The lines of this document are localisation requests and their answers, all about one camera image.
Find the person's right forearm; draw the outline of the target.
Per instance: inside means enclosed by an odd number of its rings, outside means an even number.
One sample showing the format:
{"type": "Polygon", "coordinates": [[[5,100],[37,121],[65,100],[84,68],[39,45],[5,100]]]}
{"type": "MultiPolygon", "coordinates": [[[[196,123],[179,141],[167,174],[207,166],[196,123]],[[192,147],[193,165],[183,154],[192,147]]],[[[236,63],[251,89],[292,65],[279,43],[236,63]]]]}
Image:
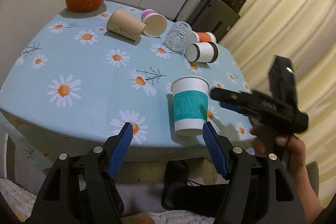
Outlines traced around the person's right forearm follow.
{"type": "Polygon", "coordinates": [[[298,170],[291,168],[289,174],[300,197],[307,223],[313,223],[324,208],[310,184],[306,166],[300,166],[298,170]]]}

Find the person's right hand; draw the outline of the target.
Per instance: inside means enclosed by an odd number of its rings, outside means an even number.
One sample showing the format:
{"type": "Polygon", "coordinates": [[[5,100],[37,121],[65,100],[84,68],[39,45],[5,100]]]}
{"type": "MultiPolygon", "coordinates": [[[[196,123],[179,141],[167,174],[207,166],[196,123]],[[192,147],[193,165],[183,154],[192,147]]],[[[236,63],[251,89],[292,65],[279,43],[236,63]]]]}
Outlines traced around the person's right hand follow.
{"type": "MultiPolygon", "coordinates": [[[[266,157],[266,147],[262,140],[257,135],[258,127],[253,127],[250,133],[256,136],[252,141],[252,148],[256,155],[266,157]]],[[[276,144],[283,148],[289,154],[289,161],[287,164],[288,173],[295,183],[302,183],[308,178],[305,166],[306,162],[306,147],[305,143],[292,135],[291,137],[277,136],[276,144]]]]}

